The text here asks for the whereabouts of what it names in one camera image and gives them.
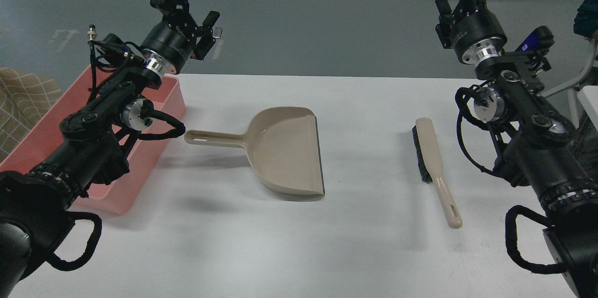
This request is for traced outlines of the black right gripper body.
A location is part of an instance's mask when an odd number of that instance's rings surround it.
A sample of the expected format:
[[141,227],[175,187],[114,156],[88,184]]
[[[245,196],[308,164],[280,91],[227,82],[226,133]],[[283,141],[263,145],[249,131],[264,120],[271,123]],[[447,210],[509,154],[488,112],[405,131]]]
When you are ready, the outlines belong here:
[[459,62],[479,65],[501,56],[507,37],[494,13],[481,9],[453,26],[450,41]]

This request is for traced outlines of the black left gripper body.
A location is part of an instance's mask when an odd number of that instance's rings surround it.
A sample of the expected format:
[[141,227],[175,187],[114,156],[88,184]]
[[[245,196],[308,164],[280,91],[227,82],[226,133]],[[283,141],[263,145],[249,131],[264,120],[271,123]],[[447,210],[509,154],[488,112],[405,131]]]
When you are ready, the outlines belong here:
[[173,11],[152,28],[140,49],[144,56],[160,56],[179,74],[189,59],[205,59],[205,40],[205,26],[198,25],[190,13]]

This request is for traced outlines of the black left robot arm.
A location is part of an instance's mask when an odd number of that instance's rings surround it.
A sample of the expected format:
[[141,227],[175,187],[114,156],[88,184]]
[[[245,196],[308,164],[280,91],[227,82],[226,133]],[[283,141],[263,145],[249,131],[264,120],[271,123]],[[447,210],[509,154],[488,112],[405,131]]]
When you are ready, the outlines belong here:
[[92,184],[109,184],[129,173],[137,141],[160,141],[185,133],[177,118],[159,111],[145,89],[158,89],[166,74],[179,74],[190,59],[203,60],[216,43],[220,17],[208,13],[198,24],[189,0],[150,0],[162,13],[141,45],[114,34],[87,33],[91,87],[86,104],[62,119],[63,142],[26,174],[1,173],[1,296],[44,263],[69,272],[96,250],[102,220],[71,212]]

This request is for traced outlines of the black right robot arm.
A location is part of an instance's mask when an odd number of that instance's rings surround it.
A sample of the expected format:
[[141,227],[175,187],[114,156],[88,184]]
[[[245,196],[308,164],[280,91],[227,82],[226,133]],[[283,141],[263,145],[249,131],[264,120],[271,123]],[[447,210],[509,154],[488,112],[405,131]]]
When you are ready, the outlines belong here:
[[[536,28],[515,51],[486,0],[459,0],[452,9],[436,0],[436,33],[459,62],[472,64],[476,88],[456,94],[458,122],[489,132],[497,157],[492,170],[513,187],[531,186],[544,214],[521,205],[505,216],[505,246],[511,260],[524,270],[544,275],[560,273],[579,298],[597,296],[597,183],[570,152],[574,124],[541,95],[537,75],[550,69],[545,58],[554,43],[547,26]],[[524,216],[544,226],[544,238],[554,264],[523,259],[518,249],[516,219]]]

